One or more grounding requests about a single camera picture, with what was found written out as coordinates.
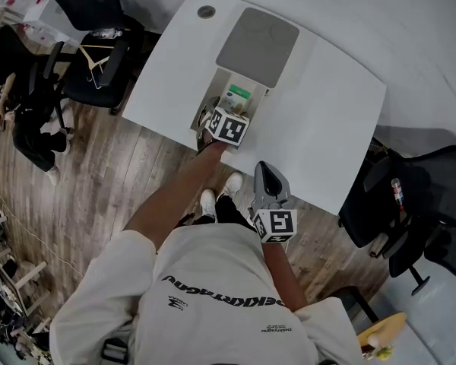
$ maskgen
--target hand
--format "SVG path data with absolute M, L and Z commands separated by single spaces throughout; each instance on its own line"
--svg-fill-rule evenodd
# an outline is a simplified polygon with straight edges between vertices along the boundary
M 221 154 L 223 154 L 226 148 L 228 148 L 228 145 L 229 144 L 226 142 L 215 141 L 214 143 L 207 146 L 204 151 L 216 154 L 221 159 Z
M 11 123 L 15 122 L 15 111 L 8 111 L 5 114 L 5 120 Z
M 201 111 L 198 119 L 198 131 L 196 133 L 196 144 L 198 153 L 201 153 L 205 148 L 216 142 L 211 133 L 206 129 L 207 124 L 211 120 L 214 107 L 220 102 L 220 97 L 212 97 L 204 103 L 204 108 Z
M 0 100 L 0 131 L 5 130 L 5 101 Z

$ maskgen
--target white sneaker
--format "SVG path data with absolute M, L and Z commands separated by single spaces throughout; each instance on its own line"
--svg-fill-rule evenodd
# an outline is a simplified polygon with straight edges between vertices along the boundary
M 199 199 L 199 203 L 201 204 L 203 216 L 210 215 L 212 217 L 216 217 L 216 209 L 214 207 L 216 199 L 214 198 L 214 193 L 211 189 L 205 189 L 203 191 L 201 198 Z
M 64 151 L 60 151 L 59 153 L 66 155 L 66 154 L 69 154 L 70 151 L 71 151 L 71 142 L 66 141 L 66 149 L 64 149 Z
M 228 195 L 231 199 L 233 199 L 235 197 L 236 193 L 242 188 L 242 184 L 243 184 L 242 174 L 235 172 L 230 177 L 228 177 L 228 180 L 225 183 L 223 191 L 221 191 L 218 198 L 220 198 L 223 195 Z
M 61 172 L 59 172 L 59 168 L 54 165 L 50 170 L 46 172 L 46 175 L 49 177 L 51 180 L 51 183 L 54 186 L 57 186 L 59 184 L 59 180 L 61 179 Z
M 62 132 L 62 134 L 66 135 L 66 139 L 70 141 L 74 137 L 74 129 L 72 127 L 67 127 L 66 129 L 59 129 L 59 132 Z

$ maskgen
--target black office chair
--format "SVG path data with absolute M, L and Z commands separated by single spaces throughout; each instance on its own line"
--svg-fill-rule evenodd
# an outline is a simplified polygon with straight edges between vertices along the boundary
M 71 54 L 58 52 L 54 59 L 58 62 L 68 62 L 71 61 L 71 57 Z M 4 84 L 11 73 L 16 74 L 11 94 L 8 97 L 11 100 L 9 106 L 13 109 L 20 103 L 27 103 L 28 106 L 52 112 L 52 107 L 45 107 L 45 105 L 53 104 L 59 123 L 64 128 L 60 107 L 61 94 L 54 88 L 59 76 L 53 74 L 51 70 L 47 78 L 44 77 L 44 72 L 50 64 L 50 55 L 37 56 L 31 53 L 14 29 L 9 26 L 0 28 L 0 84 Z
M 76 52 L 63 78 L 62 92 L 66 97 L 93 106 L 116 107 L 122 101 L 130 79 L 136 80 L 132 70 L 145 62 L 150 53 L 141 55 L 144 35 L 157 34 L 144 31 L 135 19 L 123 14 L 120 0 L 56 0 L 72 25 L 78 30 L 121 29 L 122 35 L 115 39 L 98 39 L 86 35 L 81 42 L 84 51 Z M 60 53 L 63 43 L 56 44 L 52 54 Z M 86 52 L 93 62 L 108 58 L 90 70 Z
M 357 177 L 340 211 L 341 223 L 358 247 L 386 233 L 389 240 L 377 256 L 389 258 L 392 277 L 410 269 L 418 284 L 412 293 L 415 295 L 429 277 L 422 279 L 413 263 L 423 254 L 433 228 L 439 221 L 456 225 L 456 146 L 415 158 L 388 151 L 388 156 L 360 171 L 363 174 Z M 388 208 L 391 201 L 397 207 L 393 195 L 386 192 L 392 190 L 390 179 L 395 177 L 401 181 L 404 194 L 407 216 L 403 221 L 398 213 L 392 218 Z M 382 188 L 384 192 L 373 193 Z M 367 207 L 371 208 L 371 218 Z M 380 213 L 375 220 L 373 213 L 380 209 L 389 213 Z M 366 221 L 372 231 L 364 228 Z
M 456 276 L 456 227 L 439 224 L 429 238 L 424 257 Z

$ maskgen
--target person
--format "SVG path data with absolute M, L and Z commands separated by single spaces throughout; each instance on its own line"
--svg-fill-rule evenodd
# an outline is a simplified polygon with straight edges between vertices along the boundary
M 30 70 L 35 62 L 36 57 L 24 51 L 24 45 L 14 30 L 9 26 L 1 27 L 0 131 L 5 129 L 5 122 L 14 123 L 14 146 L 43 170 L 56 186 L 61 179 L 61 172 L 55 165 L 54 151 L 67 154 L 73 134 L 72 129 L 60 130 L 55 134 L 40 132 L 52 115 L 54 102 L 59 99 L 54 87 L 44 84 L 46 79 L 41 75 L 37 75 L 36 87 L 30 94 Z
M 225 149 L 207 146 L 90 263 L 52 321 L 56 365 L 363 363 L 341 301 L 308 305 L 282 246 L 262 245 L 236 210 L 239 173 L 175 229 Z
M 68 154 L 71 150 L 72 129 L 59 129 L 55 134 L 41 132 L 49 121 L 54 107 L 51 103 L 41 108 L 40 100 L 31 96 L 18 109 L 8 112 L 5 119 L 14 122 L 14 146 L 49 177 L 54 186 L 59 184 L 61 172 L 55 165 L 55 153 Z

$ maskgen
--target bottle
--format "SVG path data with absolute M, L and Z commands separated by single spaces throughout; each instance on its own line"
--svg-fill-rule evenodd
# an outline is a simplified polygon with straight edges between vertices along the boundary
M 404 209 L 404 194 L 402 193 L 401 181 L 399 179 L 392 179 L 392 188 L 394 189 L 394 197 L 401 211 Z
M 90 33 L 92 37 L 95 38 L 103 38 L 105 40 L 113 40 L 116 37 L 120 37 L 123 32 L 121 30 L 117 30 L 116 28 L 107 28 L 105 30 L 98 30 L 93 31 Z

